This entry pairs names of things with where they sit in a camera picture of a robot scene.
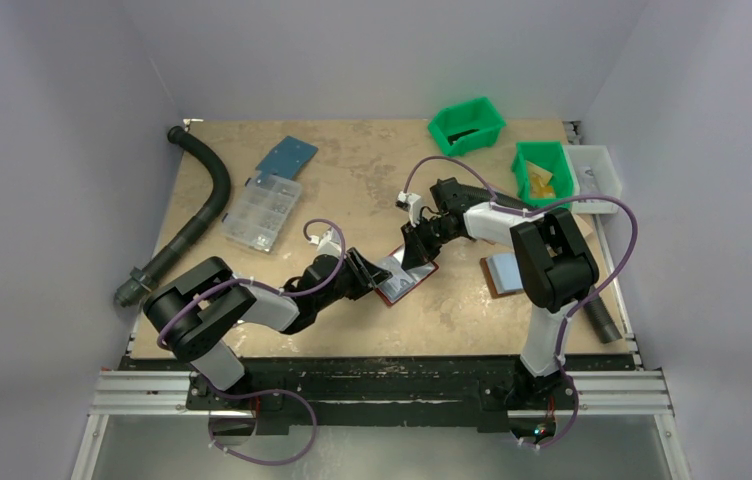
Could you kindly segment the red leather card holder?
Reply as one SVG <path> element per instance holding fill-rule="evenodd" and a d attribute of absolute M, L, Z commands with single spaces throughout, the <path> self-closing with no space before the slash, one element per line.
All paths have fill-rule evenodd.
<path fill-rule="evenodd" d="M 420 267 L 404 270 L 402 267 L 404 250 L 403 246 L 399 246 L 376 262 L 378 267 L 391 274 L 389 279 L 382 281 L 376 287 L 376 293 L 388 306 L 397 304 L 439 269 L 437 263 L 429 262 Z"/>

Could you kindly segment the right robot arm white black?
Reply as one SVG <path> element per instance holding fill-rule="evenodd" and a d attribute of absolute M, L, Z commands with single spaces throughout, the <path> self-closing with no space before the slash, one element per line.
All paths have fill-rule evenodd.
<path fill-rule="evenodd" d="M 520 354 L 526 371 L 516 376 L 513 392 L 536 407 L 553 391 L 549 375 L 565 363 L 566 315 L 585 299 L 599 279 L 599 268 L 570 211 L 554 208 L 530 213 L 485 199 L 476 187 L 454 178 L 430 188 L 435 213 L 426 218 L 422 198 L 400 192 L 396 206 L 409 215 L 401 227 L 404 270 L 436 259 L 443 245 L 457 238 L 484 240 L 514 251 L 523 291 L 532 303 L 528 336 Z"/>

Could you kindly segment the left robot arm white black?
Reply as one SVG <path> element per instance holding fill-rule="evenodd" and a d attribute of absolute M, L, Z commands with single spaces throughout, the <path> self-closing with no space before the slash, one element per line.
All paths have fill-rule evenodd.
<path fill-rule="evenodd" d="M 223 337 L 239 323 L 296 334 L 333 303 L 355 301 L 392 278 L 392 273 L 355 248 L 343 256 L 319 254 L 300 276 L 280 288 L 239 278 L 219 257 L 210 257 L 154 291 L 142 307 L 159 334 L 159 347 L 195 369 L 211 384 L 224 408 L 249 399 L 246 367 Z"/>

